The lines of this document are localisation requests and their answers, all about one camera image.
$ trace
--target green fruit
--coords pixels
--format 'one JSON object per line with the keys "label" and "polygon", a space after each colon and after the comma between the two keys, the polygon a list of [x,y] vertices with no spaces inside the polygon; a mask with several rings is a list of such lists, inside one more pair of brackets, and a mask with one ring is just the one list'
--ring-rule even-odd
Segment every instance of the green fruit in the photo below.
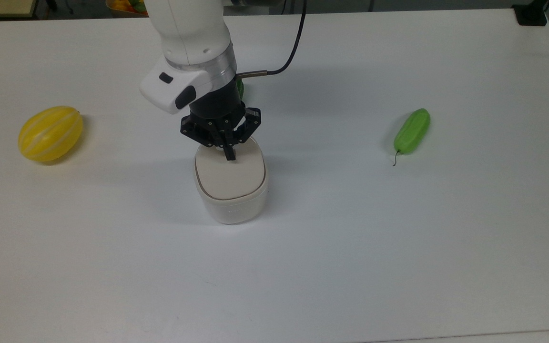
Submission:
{"label": "green fruit", "polygon": [[243,85],[243,79],[237,80],[237,89],[238,89],[238,95],[240,95],[240,99],[243,99],[243,93],[244,93],[244,85]]}
{"label": "green fruit", "polygon": [[423,140],[430,123],[431,117],[426,109],[414,111],[395,136],[395,151],[401,154],[413,152]]}

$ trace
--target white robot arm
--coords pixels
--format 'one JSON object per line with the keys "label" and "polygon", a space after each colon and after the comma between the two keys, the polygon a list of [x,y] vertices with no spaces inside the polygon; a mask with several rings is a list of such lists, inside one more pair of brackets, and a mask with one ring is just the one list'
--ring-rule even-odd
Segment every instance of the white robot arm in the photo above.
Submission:
{"label": "white robot arm", "polygon": [[[280,2],[226,1],[235,5]],[[264,206],[268,187],[262,152],[251,138],[261,124],[261,113],[257,108],[247,108],[238,94],[237,65],[223,20],[222,0],[145,0],[145,3],[161,36],[163,55],[141,82],[141,92],[157,107],[172,114],[190,107],[190,115],[181,119],[180,131],[202,145],[194,159],[194,180],[209,213],[222,223],[255,217]],[[238,77],[283,71],[297,48],[299,33],[292,56],[283,68]]]}

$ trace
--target black object in corner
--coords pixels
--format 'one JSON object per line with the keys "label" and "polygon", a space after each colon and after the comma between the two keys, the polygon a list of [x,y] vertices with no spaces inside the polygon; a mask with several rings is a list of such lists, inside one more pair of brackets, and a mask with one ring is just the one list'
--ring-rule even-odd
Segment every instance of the black object in corner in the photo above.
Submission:
{"label": "black object in corner", "polygon": [[548,0],[534,0],[528,5],[513,5],[516,20],[522,26],[545,26],[548,20],[545,18],[543,6]]}

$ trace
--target white table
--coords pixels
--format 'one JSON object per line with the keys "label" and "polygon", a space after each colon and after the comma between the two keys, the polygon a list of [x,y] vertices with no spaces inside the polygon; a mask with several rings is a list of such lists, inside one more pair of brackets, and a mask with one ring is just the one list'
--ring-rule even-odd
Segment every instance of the white table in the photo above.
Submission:
{"label": "white table", "polygon": [[[298,16],[227,17],[239,71]],[[549,26],[512,10],[309,15],[246,81],[270,170],[224,226],[142,98],[147,19],[0,22],[0,343],[341,343],[549,330]],[[79,148],[17,151],[68,104]],[[427,108],[420,148],[395,133]]]}

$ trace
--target yellow fruit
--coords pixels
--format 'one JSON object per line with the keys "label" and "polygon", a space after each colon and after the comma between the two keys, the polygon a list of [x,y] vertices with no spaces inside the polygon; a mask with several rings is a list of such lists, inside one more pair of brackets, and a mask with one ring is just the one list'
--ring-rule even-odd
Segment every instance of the yellow fruit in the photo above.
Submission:
{"label": "yellow fruit", "polygon": [[82,133],[82,116],[73,107],[57,106],[29,119],[18,135],[18,150],[33,161],[52,161],[74,146]]}

